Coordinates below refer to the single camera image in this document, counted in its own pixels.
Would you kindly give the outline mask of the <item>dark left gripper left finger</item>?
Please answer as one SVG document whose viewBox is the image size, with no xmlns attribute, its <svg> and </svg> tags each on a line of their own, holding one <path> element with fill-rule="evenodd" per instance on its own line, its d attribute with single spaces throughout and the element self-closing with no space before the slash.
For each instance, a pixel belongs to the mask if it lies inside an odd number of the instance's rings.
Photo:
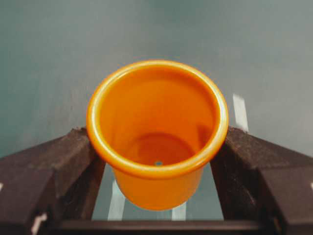
<svg viewBox="0 0 313 235">
<path fill-rule="evenodd" d="M 29 235 L 41 215 L 90 220 L 104 169 L 85 128 L 1 158 L 1 234 Z"/>
</svg>

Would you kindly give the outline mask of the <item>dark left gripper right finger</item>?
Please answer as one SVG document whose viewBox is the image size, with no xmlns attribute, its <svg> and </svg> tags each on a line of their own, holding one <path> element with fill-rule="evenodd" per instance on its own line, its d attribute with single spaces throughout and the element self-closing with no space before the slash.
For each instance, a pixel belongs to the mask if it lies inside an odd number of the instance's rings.
<svg viewBox="0 0 313 235">
<path fill-rule="evenodd" d="M 211 161 L 223 217 L 278 235 L 313 232 L 313 159 L 230 127 Z"/>
</svg>

